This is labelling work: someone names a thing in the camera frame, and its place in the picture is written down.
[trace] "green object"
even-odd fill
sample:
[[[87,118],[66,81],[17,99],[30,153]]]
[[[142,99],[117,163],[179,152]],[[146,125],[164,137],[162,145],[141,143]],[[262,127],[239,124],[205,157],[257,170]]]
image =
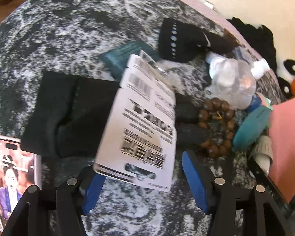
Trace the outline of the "green object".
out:
[[[270,113],[268,107],[261,105],[247,116],[234,137],[235,149],[246,151],[257,140],[269,123]]]
[[[120,81],[127,67],[130,55],[139,55],[140,50],[144,50],[155,62],[160,60],[158,52],[140,39],[120,45],[115,49],[99,55],[99,58],[105,63],[112,77]]]

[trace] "marble patterned tablecloth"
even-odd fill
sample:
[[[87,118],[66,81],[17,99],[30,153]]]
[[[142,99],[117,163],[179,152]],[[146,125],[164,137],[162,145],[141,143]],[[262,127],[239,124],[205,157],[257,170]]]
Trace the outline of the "marble patterned tablecloth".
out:
[[[165,17],[224,35],[223,27],[180,0],[28,0],[22,4],[0,25],[0,134],[22,135],[35,108],[44,69],[113,80],[98,55],[137,38],[157,49]],[[188,64],[165,61],[163,66],[177,92],[190,95],[195,104],[209,98],[205,87],[210,78],[201,57]],[[257,84],[257,91],[272,102],[283,100],[270,74]],[[238,123],[244,115],[236,112]],[[252,187],[245,155],[233,156],[204,162],[234,185]],[[92,160],[43,159],[43,187],[77,176]],[[195,206],[179,159],[169,193],[107,179],[96,208],[83,218],[88,235],[120,236],[205,235],[209,220]],[[240,212],[237,224],[241,224]]]

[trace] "woman's hair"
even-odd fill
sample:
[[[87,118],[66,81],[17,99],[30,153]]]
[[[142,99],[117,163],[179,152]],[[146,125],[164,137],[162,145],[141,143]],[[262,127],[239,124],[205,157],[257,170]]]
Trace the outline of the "woman's hair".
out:
[[[11,162],[13,161],[12,156],[11,155],[4,155],[3,159],[5,160],[10,160]],[[12,169],[16,179],[18,180],[18,170],[13,168],[13,163],[8,163],[6,161],[2,161],[3,164],[7,164],[8,166],[3,166],[3,172],[4,172],[4,176],[6,175],[6,171],[8,169]]]

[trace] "pink folder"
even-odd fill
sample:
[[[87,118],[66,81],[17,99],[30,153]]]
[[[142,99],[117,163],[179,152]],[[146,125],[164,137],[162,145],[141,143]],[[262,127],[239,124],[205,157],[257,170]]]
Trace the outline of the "pink folder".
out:
[[[270,126],[273,164],[269,177],[290,202],[295,194],[295,98],[273,106]]]

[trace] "smartphone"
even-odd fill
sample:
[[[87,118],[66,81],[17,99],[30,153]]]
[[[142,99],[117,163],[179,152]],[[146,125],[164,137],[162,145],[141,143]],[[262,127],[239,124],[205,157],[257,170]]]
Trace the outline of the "smartphone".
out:
[[[41,157],[22,151],[20,140],[0,136],[0,223],[2,229],[30,185],[41,189]]]

